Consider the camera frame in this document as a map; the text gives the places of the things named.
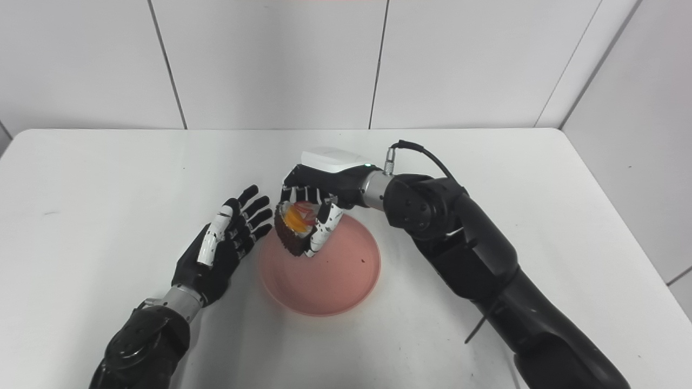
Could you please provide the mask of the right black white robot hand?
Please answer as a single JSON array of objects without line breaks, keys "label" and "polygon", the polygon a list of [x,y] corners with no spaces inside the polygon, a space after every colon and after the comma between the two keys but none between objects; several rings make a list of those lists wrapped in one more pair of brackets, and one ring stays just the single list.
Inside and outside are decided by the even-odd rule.
[{"label": "right black white robot hand", "polygon": [[355,206],[384,210],[391,176],[364,157],[333,147],[301,155],[283,182],[275,231],[293,256],[311,258]]}]

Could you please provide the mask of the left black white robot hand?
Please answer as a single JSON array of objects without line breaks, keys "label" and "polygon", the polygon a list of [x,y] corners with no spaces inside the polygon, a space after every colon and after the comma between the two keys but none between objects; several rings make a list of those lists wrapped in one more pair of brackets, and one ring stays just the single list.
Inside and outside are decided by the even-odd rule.
[{"label": "left black white robot hand", "polygon": [[171,286],[196,292],[203,307],[222,298],[242,259],[272,230],[270,199],[250,185],[229,198],[176,263]]}]

